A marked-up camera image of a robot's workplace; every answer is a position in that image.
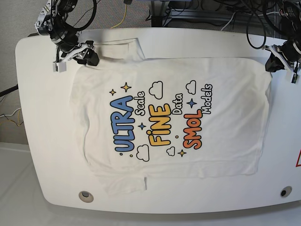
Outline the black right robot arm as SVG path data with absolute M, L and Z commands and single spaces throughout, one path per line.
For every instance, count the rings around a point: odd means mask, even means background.
M 75 60 L 80 65 L 97 66 L 99 56 L 95 52 L 94 42 L 87 40 L 79 42 L 80 32 L 90 26 L 95 18 L 97 2 L 93 1 L 92 15 L 82 27 L 76 28 L 66 22 L 68 14 L 76 5 L 76 0 L 49 0 L 42 8 L 35 23 L 37 33 L 49 36 L 56 45 L 54 64 L 55 72 L 66 70 L 66 62 Z

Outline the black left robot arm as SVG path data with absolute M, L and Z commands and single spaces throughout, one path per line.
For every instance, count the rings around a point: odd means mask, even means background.
M 267 7 L 269 2 L 263 0 L 261 4 L 262 16 L 266 23 L 272 28 L 273 31 L 280 36 L 285 37 L 286 41 L 282 45 L 266 45 L 266 28 L 256 13 L 256 9 L 251 7 L 246 1 L 241 1 L 247 9 L 251 12 L 251 15 L 246 25 L 246 38 L 248 44 L 254 49 L 263 49 L 270 52 L 270 57 L 265 64 L 265 70 L 270 73 L 275 73 L 280 70 L 287 70 L 292 72 L 293 75 L 297 75 L 301 68 L 301 7 L 297 5 L 296 0 L 277 0 L 275 1 L 279 7 L 279 15 L 281 17 L 280 26 L 277 27 L 267 14 Z M 263 28 L 263 43 L 256 47 L 249 38 L 249 23 L 252 17 L 255 16 Z

